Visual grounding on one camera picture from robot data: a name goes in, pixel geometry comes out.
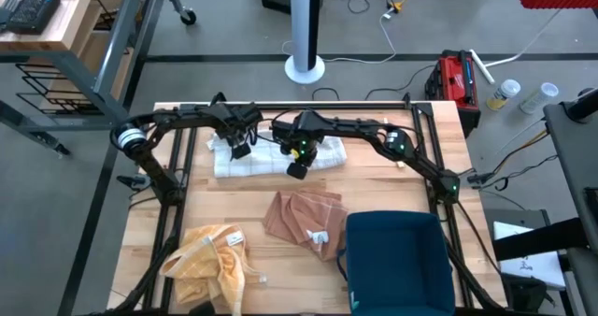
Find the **wooden table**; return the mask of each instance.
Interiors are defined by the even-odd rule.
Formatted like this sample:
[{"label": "wooden table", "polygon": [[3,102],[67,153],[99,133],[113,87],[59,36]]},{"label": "wooden table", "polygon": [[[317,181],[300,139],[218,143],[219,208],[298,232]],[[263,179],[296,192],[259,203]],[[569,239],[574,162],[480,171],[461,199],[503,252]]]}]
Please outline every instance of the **wooden table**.
[{"label": "wooden table", "polygon": [[[156,104],[156,108],[174,106],[178,104]],[[470,168],[471,162],[454,103],[433,102],[433,107],[446,168],[455,172]],[[404,110],[326,110],[320,113],[327,117],[369,118],[380,122],[387,118],[391,123],[413,126],[411,112]],[[295,115],[286,114],[281,120],[290,121]],[[264,113],[264,117],[270,118],[272,114]],[[422,120],[422,127],[426,128],[423,134],[429,158],[433,160],[425,120]],[[183,230],[213,223],[237,223],[241,226],[249,243],[249,264],[263,271],[268,278],[265,285],[246,286],[244,313],[349,313],[347,285],[334,262],[323,263],[311,251],[264,233],[262,218],[276,191],[315,188],[342,194],[343,205],[352,212],[379,209],[428,211],[422,177],[408,166],[398,168],[395,163],[377,155],[365,141],[343,139],[347,163],[327,170],[310,171],[303,181],[286,175],[215,179],[214,156],[206,146],[212,133],[211,129],[198,130]],[[162,164],[168,163],[173,136],[174,133],[169,133],[153,151]],[[178,167],[182,166],[185,147],[186,142],[183,142]],[[151,197],[153,194],[139,194],[134,200],[144,196]],[[488,226],[477,191],[463,188],[460,198],[486,247],[491,250]],[[505,305],[499,276],[484,257],[463,214],[458,208],[455,211],[467,266],[489,294]],[[131,291],[148,267],[158,212],[156,200],[131,209],[109,308],[123,300],[122,296]],[[162,292],[161,280],[156,289],[158,294]],[[454,282],[457,304],[461,305],[459,283],[456,280]],[[157,306],[159,301],[154,299],[154,304]],[[171,312],[187,312],[194,305],[178,305],[173,301]],[[217,312],[229,312],[221,300],[215,302],[215,307]]]},{"label": "wooden table", "polygon": [[41,35],[0,34],[0,50],[71,50],[90,0],[61,0]]}]

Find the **brown cloth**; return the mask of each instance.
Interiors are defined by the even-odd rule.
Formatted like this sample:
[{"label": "brown cloth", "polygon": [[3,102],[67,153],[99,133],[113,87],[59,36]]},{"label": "brown cloth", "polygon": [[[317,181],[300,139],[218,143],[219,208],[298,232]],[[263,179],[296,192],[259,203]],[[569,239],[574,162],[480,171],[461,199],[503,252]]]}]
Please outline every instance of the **brown cloth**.
[{"label": "brown cloth", "polygon": [[[340,194],[311,190],[277,192],[263,218],[265,232],[311,249],[323,261],[335,259],[348,214],[340,199]],[[319,232],[327,233],[327,241],[313,237]]]}]

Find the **concrete floor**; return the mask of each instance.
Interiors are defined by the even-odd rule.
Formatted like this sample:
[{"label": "concrete floor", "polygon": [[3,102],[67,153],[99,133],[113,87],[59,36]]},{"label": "concrete floor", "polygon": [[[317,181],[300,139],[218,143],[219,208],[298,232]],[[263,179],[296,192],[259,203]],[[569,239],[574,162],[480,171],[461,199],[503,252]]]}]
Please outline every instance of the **concrete floor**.
[{"label": "concrete floor", "polygon": [[[168,2],[164,2],[151,54],[265,54],[280,53],[291,38],[290,18],[264,9],[260,0],[182,0],[196,10],[198,24],[184,28]],[[377,19],[385,11],[383,0],[369,0],[371,8],[350,14],[346,0],[324,0],[320,14],[320,53],[388,53]],[[444,49],[512,53],[531,39],[553,13],[526,10],[518,0],[408,0],[404,12],[385,22],[398,52],[439,53]],[[597,52],[598,21],[590,10],[565,10],[530,52]],[[147,64],[132,113],[150,111],[160,101],[207,101],[216,92],[230,100],[309,100],[317,87],[336,88],[343,100],[363,99],[378,87],[399,87],[424,62],[384,65],[333,63],[316,85],[291,83],[282,63],[251,64]],[[477,170],[490,170],[505,152],[496,152],[514,135],[541,118],[523,115],[518,101],[540,83],[550,81],[561,89],[556,101],[575,97],[598,82],[596,62],[519,62],[491,70],[497,81],[516,79],[522,93],[500,112],[482,107],[479,128],[468,138]],[[480,101],[494,87],[477,73]],[[408,91],[422,99],[418,75]],[[0,65],[0,97],[30,113],[15,92],[26,91],[13,65]],[[402,94],[379,93],[372,99],[396,100]],[[332,100],[327,93],[320,100]],[[542,128],[537,124],[505,151],[522,144]],[[107,133],[59,133],[73,152],[59,160],[50,151],[0,125],[0,309],[6,315],[53,315],[60,304],[67,275],[107,150]],[[536,164],[554,153],[550,139],[516,155],[505,173]],[[135,166],[120,156],[114,176],[132,174]],[[128,191],[112,181],[100,226],[75,307],[77,314],[102,310],[107,302],[126,222]],[[553,222],[576,215],[562,170],[550,162],[512,181],[503,194],[526,208],[546,208]],[[485,208],[514,208],[508,202],[482,195]]]}]

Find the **pill bottle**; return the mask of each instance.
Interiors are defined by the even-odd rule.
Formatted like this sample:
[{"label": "pill bottle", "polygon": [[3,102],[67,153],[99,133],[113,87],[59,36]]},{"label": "pill bottle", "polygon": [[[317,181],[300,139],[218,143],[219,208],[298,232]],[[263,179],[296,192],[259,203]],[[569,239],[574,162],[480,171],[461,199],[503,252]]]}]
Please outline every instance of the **pill bottle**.
[{"label": "pill bottle", "polygon": [[558,94],[559,89],[557,86],[550,82],[544,82],[538,90],[534,91],[529,97],[521,101],[520,109],[524,113],[531,115],[545,106]]},{"label": "pill bottle", "polygon": [[505,106],[508,99],[517,95],[521,90],[521,86],[513,79],[506,79],[496,89],[496,92],[486,100],[486,106],[492,110],[498,110]]}]

